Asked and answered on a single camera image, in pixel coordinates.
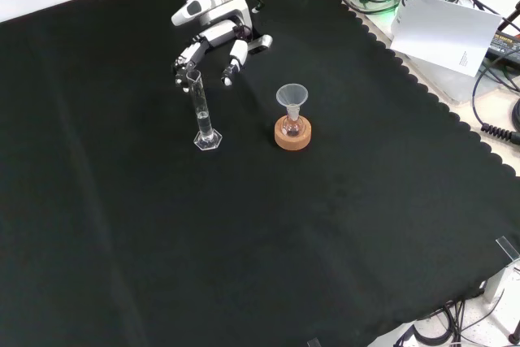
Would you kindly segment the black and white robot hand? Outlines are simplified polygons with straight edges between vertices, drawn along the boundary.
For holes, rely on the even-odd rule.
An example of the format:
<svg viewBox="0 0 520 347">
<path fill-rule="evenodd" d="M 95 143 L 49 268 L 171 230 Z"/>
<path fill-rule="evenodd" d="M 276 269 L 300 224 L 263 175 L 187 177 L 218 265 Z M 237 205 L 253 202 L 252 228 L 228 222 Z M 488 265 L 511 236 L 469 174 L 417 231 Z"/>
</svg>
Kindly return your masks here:
<svg viewBox="0 0 520 347">
<path fill-rule="evenodd" d="M 258 48 L 256 41 L 248 40 L 251 29 L 232 20 L 223 20 L 207 28 L 191 39 L 188 46 L 172 64 L 175 73 L 175 85 L 187 93 L 189 91 L 188 74 L 201 62 L 211 50 L 234 41 L 229 54 L 229 63 L 223 70 L 221 81 L 225 86 L 233 84 L 235 74 L 244 67 L 249 54 Z"/>
</svg>

